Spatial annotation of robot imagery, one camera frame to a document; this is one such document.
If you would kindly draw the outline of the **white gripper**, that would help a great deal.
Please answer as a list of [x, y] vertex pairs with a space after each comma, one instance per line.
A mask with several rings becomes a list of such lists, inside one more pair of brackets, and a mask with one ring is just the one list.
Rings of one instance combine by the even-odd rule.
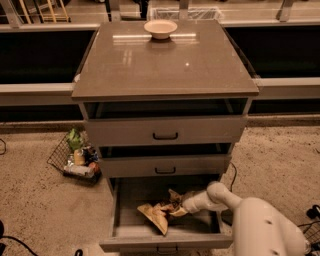
[[173, 194], [173, 201], [182, 204], [174, 211], [170, 212], [173, 217], [182, 217], [187, 213], [196, 213], [201, 210], [214, 210], [214, 204], [206, 191], [190, 191], [185, 194]]

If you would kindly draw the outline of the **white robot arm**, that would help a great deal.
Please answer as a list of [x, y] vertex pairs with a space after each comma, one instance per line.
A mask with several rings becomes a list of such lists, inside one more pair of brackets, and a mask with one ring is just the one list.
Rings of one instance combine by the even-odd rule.
[[221, 182], [205, 190], [179, 195], [172, 215], [227, 207], [233, 213], [234, 256], [306, 256], [310, 242], [301, 229], [270, 203], [256, 197], [240, 198]]

